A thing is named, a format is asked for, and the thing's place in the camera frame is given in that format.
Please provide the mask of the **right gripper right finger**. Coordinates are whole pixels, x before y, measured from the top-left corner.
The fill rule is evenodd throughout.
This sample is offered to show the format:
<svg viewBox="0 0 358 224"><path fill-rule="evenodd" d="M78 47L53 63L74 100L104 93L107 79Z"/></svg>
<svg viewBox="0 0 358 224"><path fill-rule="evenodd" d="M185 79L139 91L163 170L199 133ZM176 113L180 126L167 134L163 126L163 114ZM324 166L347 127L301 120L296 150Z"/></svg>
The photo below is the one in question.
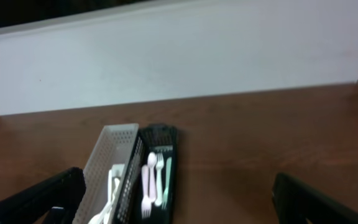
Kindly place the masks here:
<svg viewBox="0 0 358 224"><path fill-rule="evenodd" d="M283 172L275 177L272 201L280 223L358 224L357 212Z"/></svg>

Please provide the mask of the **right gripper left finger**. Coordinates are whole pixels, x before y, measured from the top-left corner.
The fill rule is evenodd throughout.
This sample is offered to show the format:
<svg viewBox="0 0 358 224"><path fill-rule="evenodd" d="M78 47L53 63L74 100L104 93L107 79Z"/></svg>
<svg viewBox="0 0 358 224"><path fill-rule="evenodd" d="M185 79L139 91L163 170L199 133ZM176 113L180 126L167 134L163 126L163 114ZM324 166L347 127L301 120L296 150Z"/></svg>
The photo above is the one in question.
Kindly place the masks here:
<svg viewBox="0 0 358 224"><path fill-rule="evenodd" d="M0 201L0 224L72 223L86 192L85 177L79 167L71 167L28 189Z"/></svg>

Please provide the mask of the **white spoon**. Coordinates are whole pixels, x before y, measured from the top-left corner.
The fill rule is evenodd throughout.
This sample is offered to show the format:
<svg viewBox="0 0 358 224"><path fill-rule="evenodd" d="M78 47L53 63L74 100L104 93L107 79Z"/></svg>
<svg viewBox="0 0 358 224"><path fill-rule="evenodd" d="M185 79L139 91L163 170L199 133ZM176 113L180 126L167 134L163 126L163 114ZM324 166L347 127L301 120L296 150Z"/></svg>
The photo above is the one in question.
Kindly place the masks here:
<svg viewBox="0 0 358 224"><path fill-rule="evenodd" d="M147 166L149 168L149 199L154 202L157 199L157 190L155 183L154 168L157 164L157 155L154 152L150 152L147 158Z"/></svg>
<svg viewBox="0 0 358 224"><path fill-rule="evenodd" d="M108 193L107 202L103 209L94 215L88 224L109 224L110 215L112 212L112 206L116 198L117 190L121 182L122 172L124 170L124 164L114 164L108 172Z"/></svg>

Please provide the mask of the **white fork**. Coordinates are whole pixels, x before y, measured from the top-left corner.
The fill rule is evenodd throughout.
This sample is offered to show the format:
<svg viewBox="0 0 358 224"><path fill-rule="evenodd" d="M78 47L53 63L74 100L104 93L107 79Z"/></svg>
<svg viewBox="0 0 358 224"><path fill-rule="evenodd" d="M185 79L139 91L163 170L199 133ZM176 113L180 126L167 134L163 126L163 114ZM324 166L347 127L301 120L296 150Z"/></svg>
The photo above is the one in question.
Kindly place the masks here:
<svg viewBox="0 0 358 224"><path fill-rule="evenodd" d="M141 169L142 176L142 202L141 202L141 216L142 219L146 219L151 214L152 202L149 197L149 168L144 165Z"/></svg>
<svg viewBox="0 0 358 224"><path fill-rule="evenodd" d="M172 168L172 158L169 157L167 159L166 171L165 171L165 189L163 191L163 203L162 203L162 210L167 209L168 203L168 193L170 188L170 175L171 175L171 168Z"/></svg>
<svg viewBox="0 0 358 224"><path fill-rule="evenodd" d="M163 202L163 187L162 187L162 169L164 168L164 158L162 153L157 154L157 164L155 166L157 172L156 188L157 188L157 199L154 204L156 207L162 205Z"/></svg>

